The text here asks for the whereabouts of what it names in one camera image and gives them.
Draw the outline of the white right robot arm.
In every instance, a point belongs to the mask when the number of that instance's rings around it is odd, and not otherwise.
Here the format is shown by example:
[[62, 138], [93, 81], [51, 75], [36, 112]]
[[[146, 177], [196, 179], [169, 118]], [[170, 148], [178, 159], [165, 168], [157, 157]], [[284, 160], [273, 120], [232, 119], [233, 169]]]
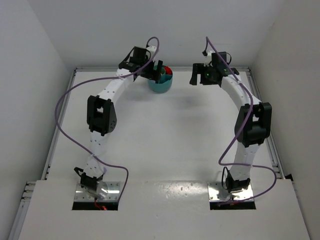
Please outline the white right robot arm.
[[237, 143], [236, 154], [233, 163], [223, 164], [227, 176], [222, 179], [222, 186], [229, 193], [238, 192], [248, 188], [256, 152], [270, 136], [272, 106], [250, 92], [235, 68], [228, 68], [227, 52], [205, 50], [202, 54], [206, 60], [193, 64], [190, 85], [218, 85], [238, 109], [231, 141]]

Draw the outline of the small red lego brick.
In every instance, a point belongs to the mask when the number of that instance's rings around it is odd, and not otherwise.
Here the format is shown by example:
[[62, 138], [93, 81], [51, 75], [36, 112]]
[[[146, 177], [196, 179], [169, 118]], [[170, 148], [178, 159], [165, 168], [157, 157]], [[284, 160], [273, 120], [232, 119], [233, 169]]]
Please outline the small red lego brick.
[[165, 71], [166, 75], [172, 75], [173, 74], [173, 72], [172, 72], [170, 67], [164, 66], [163, 68], [164, 68], [164, 71]]

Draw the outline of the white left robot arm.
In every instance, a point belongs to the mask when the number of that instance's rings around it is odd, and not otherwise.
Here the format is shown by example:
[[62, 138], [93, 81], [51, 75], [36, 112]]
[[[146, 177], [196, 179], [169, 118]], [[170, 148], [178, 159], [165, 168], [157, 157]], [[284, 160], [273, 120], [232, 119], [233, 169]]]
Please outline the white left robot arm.
[[87, 100], [86, 122], [90, 131], [89, 157], [84, 169], [79, 169], [80, 185], [89, 193], [102, 194], [103, 177], [107, 167], [102, 157], [103, 145], [117, 125], [116, 102], [137, 77], [158, 81], [161, 78], [162, 61], [155, 67], [154, 57], [159, 48], [153, 45], [133, 47], [131, 52], [118, 65], [114, 78], [97, 95]]

